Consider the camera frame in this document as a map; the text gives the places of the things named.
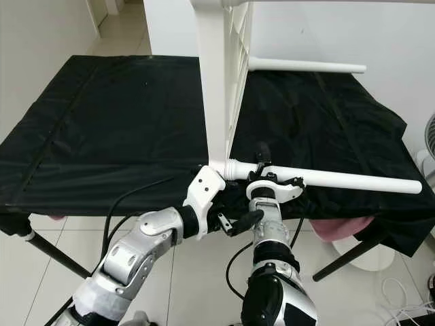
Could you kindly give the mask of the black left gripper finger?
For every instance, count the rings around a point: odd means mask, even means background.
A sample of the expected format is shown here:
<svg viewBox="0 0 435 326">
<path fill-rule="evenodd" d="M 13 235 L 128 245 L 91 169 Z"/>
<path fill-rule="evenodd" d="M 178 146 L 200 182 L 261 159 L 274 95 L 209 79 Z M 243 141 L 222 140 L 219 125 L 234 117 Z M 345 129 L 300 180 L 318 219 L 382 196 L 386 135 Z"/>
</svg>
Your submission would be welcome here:
<svg viewBox="0 0 435 326">
<path fill-rule="evenodd" d="M 238 220 L 231 223 L 230 235 L 238 236 L 245 233 L 245 231 L 250 230 L 255 224 L 261 221 L 263 216 L 263 209 L 254 209 L 254 211 L 249 211 L 241 215 Z"/>
</svg>

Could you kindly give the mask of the white plastic table leg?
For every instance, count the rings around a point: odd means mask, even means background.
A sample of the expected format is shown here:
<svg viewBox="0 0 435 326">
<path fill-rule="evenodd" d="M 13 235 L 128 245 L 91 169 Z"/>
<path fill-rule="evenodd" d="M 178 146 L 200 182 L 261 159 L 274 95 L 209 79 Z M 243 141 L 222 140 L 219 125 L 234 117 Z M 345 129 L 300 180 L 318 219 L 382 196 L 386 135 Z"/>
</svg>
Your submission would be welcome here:
<svg viewBox="0 0 435 326">
<path fill-rule="evenodd" d="M 249 71 L 310 71 L 326 73 L 366 73 L 366 65 L 354 65 L 353 63 L 292 61 L 282 59 L 270 59 L 262 57 L 249 57 Z"/>
<path fill-rule="evenodd" d="M 242 3 L 412 3 L 435 4 L 435 0 L 220 0 L 226 6 L 236 6 Z"/>
<path fill-rule="evenodd" d="M 209 165 L 227 181 L 245 180 L 249 173 L 258 169 L 257 164 L 240 162 L 234 159 L 210 161 Z M 389 192 L 399 194 L 419 194 L 423 184 L 416 180 L 363 176 L 324 170 L 304 170 L 285 166 L 264 167 L 265 174 L 274 174 L 277 183 L 292 178 L 301 178 L 306 186 L 338 187 L 339 189 L 366 190 L 367 192 Z"/>
</svg>

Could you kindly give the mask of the white plastic children table top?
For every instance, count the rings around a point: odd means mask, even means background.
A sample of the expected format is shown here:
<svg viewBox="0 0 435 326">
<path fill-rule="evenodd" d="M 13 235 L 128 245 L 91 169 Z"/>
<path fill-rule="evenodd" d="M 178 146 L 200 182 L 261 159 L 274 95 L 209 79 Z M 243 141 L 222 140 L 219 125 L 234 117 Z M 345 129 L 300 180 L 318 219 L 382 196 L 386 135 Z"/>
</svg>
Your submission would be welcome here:
<svg viewBox="0 0 435 326">
<path fill-rule="evenodd" d="M 230 152 L 249 68 L 252 0 L 190 0 L 196 20 L 209 165 L 233 176 Z"/>
</svg>

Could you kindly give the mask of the pink fabric item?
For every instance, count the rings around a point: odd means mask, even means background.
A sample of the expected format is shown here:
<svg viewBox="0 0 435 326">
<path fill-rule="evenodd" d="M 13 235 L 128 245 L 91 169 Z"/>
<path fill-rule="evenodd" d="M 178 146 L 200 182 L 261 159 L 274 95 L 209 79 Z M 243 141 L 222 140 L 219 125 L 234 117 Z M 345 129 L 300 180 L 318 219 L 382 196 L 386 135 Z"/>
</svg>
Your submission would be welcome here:
<svg viewBox="0 0 435 326">
<path fill-rule="evenodd" d="M 372 215 L 352 219 L 311 219 L 313 231 L 324 242 L 334 242 L 351 237 L 366 229 L 374 221 Z"/>
</svg>

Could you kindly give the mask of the grey metal table leg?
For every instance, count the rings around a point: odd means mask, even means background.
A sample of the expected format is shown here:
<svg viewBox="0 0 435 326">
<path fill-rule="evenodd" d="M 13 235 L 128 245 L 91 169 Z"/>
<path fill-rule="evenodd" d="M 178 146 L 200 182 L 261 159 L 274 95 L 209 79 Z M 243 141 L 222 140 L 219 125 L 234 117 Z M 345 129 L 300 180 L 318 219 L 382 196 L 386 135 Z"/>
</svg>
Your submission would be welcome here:
<svg viewBox="0 0 435 326">
<path fill-rule="evenodd" d="M 336 258 L 332 263 L 329 263 L 328 265 L 326 265 L 326 267 L 323 267 L 323 269 L 318 270 L 313 275 L 314 282 L 319 282 L 320 280 L 329 276 L 329 274 L 332 274 L 333 272 L 341 269 L 345 265 L 350 264 L 353 260 L 361 257 L 361 255 L 367 253 L 368 251 L 379 245 L 379 243 L 382 241 L 383 237 L 379 236 L 359 242 L 357 245 L 346 251 L 344 254 L 339 255 L 339 257 Z"/>
</svg>

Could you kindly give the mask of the grey left robot foot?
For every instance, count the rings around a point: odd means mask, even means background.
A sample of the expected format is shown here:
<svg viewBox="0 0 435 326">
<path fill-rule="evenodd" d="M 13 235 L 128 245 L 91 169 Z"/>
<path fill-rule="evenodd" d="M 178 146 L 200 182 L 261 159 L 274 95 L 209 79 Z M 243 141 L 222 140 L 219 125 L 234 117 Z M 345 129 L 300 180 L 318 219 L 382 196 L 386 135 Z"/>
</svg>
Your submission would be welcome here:
<svg viewBox="0 0 435 326">
<path fill-rule="evenodd" d="M 119 326 L 152 326 L 152 323 L 145 311 L 137 310 L 134 312 L 130 320 L 127 320 Z"/>
</svg>

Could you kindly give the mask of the black metal rod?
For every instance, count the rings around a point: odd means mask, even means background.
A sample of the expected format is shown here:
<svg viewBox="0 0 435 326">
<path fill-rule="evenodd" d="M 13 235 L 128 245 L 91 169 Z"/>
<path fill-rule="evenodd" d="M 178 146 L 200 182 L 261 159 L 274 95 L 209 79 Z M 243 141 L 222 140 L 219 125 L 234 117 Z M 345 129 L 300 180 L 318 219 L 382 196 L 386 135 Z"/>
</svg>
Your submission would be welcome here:
<svg viewBox="0 0 435 326">
<path fill-rule="evenodd" d="M 70 270 L 74 274 L 82 278 L 87 278 L 91 275 L 90 270 L 85 269 L 82 265 L 78 264 L 77 261 L 61 251 L 61 249 L 56 248 L 51 242 L 43 238 L 37 232 L 31 230 L 30 232 L 25 232 L 18 234 L 18 237 L 23 239 L 25 242 L 31 243 L 38 251 L 43 252 L 48 257 L 52 258 L 56 263 L 63 265 L 66 269 Z"/>
</svg>

